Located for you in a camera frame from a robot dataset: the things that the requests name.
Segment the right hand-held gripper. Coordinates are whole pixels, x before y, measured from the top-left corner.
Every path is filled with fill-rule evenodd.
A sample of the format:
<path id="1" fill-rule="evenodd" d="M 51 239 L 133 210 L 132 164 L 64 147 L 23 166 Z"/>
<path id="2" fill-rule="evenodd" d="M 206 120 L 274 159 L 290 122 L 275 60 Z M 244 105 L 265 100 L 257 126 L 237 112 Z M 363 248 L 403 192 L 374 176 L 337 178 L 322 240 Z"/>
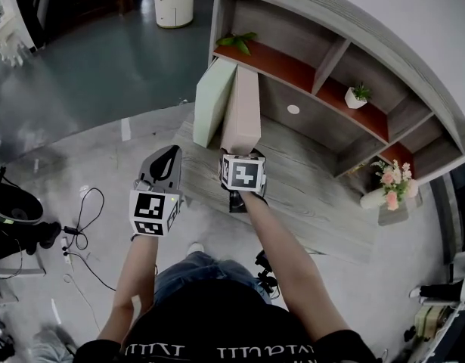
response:
<path id="1" fill-rule="evenodd" d="M 267 177 L 266 158 L 253 149 L 247 155 L 223 154 L 220 159 L 220 182 L 229 193 L 229 213 L 246 213 L 246 205 L 240 192 L 250 192 L 265 201 Z"/>

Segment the pink box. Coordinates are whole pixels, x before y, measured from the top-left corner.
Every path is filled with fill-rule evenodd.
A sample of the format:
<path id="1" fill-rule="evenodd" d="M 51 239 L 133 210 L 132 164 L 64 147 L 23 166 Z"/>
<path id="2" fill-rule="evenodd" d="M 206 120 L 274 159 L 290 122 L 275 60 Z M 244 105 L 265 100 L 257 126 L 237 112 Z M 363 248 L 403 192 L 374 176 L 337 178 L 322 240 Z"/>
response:
<path id="1" fill-rule="evenodd" d="M 223 122 L 221 148 L 229 154 L 249 154 L 260 138 L 259 76 L 238 66 Z"/>

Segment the light green box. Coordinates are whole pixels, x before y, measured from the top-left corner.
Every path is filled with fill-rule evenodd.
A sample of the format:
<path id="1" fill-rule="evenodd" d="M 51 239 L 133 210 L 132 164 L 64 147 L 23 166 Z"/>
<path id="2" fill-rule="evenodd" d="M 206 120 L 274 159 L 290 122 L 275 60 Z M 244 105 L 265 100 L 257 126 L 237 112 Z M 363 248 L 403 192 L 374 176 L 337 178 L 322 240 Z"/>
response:
<path id="1" fill-rule="evenodd" d="M 237 65 L 216 58 L 197 83 L 193 141 L 208 147 L 225 115 Z"/>

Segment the person's left forearm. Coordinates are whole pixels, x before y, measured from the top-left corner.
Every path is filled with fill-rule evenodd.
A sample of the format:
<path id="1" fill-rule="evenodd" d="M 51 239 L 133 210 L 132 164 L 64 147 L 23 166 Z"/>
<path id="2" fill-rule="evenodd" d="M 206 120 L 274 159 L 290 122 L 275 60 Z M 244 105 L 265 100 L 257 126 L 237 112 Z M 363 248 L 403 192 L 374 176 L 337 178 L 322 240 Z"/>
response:
<path id="1" fill-rule="evenodd" d="M 119 276 L 110 317 L 98 335 L 99 340 L 123 343 L 135 313 L 141 315 L 153 305 L 158 244 L 156 237 L 134 237 Z"/>

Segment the person's right forearm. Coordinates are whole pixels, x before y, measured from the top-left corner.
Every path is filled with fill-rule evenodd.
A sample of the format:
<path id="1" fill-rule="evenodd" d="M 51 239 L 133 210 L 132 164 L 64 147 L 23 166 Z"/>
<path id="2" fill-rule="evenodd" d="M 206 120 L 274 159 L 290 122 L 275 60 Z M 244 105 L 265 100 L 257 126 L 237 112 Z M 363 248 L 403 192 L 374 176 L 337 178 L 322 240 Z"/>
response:
<path id="1" fill-rule="evenodd" d="M 240 195 L 289 312 L 300 320 L 312 340 L 348 330 L 318 267 L 296 237 L 263 200 L 247 191 Z"/>

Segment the grey wooden desk with shelves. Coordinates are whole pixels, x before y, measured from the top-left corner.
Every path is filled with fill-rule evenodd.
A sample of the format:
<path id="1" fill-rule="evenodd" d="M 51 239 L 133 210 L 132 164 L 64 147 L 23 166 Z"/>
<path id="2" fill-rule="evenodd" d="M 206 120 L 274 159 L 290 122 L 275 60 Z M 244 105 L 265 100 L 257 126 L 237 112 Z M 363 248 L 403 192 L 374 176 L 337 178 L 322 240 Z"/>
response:
<path id="1" fill-rule="evenodd" d="M 211 38 L 255 32 L 251 55 L 211 44 L 258 73 L 266 199 L 299 242 L 370 260 L 376 228 L 359 203 L 370 162 L 410 163 L 437 178 L 465 159 L 465 117 L 419 54 L 346 0 L 214 0 Z M 363 82 L 370 100 L 345 102 Z"/>

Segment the person's blue jeans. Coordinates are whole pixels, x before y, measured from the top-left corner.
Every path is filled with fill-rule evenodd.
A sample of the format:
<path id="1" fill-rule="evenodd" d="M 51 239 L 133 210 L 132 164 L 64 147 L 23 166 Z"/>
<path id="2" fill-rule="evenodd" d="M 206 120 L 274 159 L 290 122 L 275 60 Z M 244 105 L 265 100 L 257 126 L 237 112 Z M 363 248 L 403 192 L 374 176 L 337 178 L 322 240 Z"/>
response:
<path id="1" fill-rule="evenodd" d="M 203 251 L 194 251 L 182 261 L 160 272 L 154 281 L 154 304 L 197 281 L 235 281 L 254 289 L 267 304 L 271 298 L 259 285 L 259 280 L 240 263 L 231 260 L 217 260 Z"/>

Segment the small white potted plant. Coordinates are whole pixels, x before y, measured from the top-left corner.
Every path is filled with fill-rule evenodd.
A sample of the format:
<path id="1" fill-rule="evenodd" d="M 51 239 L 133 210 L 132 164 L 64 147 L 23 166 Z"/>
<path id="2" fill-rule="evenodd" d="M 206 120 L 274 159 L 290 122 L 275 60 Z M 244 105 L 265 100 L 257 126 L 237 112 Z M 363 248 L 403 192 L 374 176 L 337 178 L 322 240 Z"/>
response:
<path id="1" fill-rule="evenodd" d="M 349 87 L 345 94 L 345 102 L 350 109 L 359 109 L 363 107 L 371 97 L 371 89 L 364 85 L 363 82 L 353 87 Z"/>

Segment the white vase with pink flowers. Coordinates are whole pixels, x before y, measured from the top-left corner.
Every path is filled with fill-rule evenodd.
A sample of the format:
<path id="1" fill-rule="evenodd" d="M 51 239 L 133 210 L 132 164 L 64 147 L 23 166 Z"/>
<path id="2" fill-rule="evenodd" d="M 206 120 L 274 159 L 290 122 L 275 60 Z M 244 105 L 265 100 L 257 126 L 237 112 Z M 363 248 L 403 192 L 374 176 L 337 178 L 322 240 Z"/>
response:
<path id="1" fill-rule="evenodd" d="M 378 168 L 375 175 L 380 180 L 380 188 L 361 197 L 360 206 L 363 209 L 385 205 L 388 211 L 396 211 L 405 198 L 418 195 L 419 186 L 413 177 L 410 163 L 400 164 L 393 160 L 392 164 L 388 164 L 377 160 L 371 166 Z"/>

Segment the black bag with green stripe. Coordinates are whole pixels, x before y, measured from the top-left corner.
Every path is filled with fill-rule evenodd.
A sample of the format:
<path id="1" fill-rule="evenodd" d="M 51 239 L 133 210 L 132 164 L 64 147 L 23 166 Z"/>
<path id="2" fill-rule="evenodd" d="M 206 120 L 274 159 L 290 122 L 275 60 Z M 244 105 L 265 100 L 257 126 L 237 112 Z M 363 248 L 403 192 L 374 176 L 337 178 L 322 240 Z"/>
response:
<path id="1" fill-rule="evenodd" d="M 34 225 L 43 216 L 43 206 L 29 192 L 13 185 L 0 183 L 0 222 Z"/>

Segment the white round drawer cabinet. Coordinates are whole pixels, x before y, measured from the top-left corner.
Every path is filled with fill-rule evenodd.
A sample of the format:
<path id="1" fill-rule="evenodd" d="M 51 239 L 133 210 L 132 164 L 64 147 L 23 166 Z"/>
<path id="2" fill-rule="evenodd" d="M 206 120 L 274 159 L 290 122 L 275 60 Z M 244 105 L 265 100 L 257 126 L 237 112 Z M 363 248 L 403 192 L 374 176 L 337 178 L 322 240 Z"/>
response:
<path id="1" fill-rule="evenodd" d="M 164 29 L 187 26 L 194 18 L 194 0 L 154 0 L 157 25 Z"/>

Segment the person's black shirt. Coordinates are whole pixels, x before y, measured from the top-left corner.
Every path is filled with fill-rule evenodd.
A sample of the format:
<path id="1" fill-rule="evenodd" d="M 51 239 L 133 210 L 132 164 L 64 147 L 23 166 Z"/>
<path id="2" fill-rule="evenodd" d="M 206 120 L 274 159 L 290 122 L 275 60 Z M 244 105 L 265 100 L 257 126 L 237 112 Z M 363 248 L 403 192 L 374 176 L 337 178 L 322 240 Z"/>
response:
<path id="1" fill-rule="evenodd" d="M 361 337 L 312 340 L 288 311 L 245 287 L 182 289 L 143 315 L 123 344 L 94 340 L 73 363 L 377 363 Z"/>

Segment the beige plastic housing block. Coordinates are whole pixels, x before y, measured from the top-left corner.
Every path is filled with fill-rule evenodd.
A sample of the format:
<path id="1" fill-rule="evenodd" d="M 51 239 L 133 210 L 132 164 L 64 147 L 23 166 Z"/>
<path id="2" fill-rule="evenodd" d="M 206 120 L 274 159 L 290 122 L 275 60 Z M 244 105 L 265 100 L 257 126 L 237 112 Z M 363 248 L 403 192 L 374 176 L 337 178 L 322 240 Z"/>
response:
<path id="1" fill-rule="evenodd" d="M 414 316 L 416 336 L 424 340 L 432 339 L 450 314 L 447 306 L 423 306 Z"/>

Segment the white work desk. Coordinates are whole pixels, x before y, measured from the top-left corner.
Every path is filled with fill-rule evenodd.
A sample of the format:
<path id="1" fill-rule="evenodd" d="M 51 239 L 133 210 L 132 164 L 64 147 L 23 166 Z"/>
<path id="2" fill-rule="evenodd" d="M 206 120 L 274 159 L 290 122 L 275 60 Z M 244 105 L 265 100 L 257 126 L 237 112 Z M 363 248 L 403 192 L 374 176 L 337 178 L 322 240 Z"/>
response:
<path id="1" fill-rule="evenodd" d="M 423 306 L 447 306 L 450 314 L 445 323 L 430 340 L 416 336 L 415 326 L 405 332 L 405 339 L 411 342 L 407 348 L 405 363 L 460 363 L 455 346 L 461 340 L 465 328 L 465 302 L 443 301 L 416 297 Z"/>

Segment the black monitor mount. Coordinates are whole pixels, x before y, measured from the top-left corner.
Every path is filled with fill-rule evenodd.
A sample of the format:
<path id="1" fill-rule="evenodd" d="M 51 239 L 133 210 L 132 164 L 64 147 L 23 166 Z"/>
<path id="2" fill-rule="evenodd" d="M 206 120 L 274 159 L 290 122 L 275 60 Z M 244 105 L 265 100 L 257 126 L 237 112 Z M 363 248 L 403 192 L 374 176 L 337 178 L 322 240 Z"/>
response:
<path id="1" fill-rule="evenodd" d="M 273 271 L 264 250 L 256 256 L 255 264 L 263 268 L 257 275 L 259 285 L 271 299 L 277 299 L 281 295 L 281 291 L 277 279 L 272 275 Z"/>

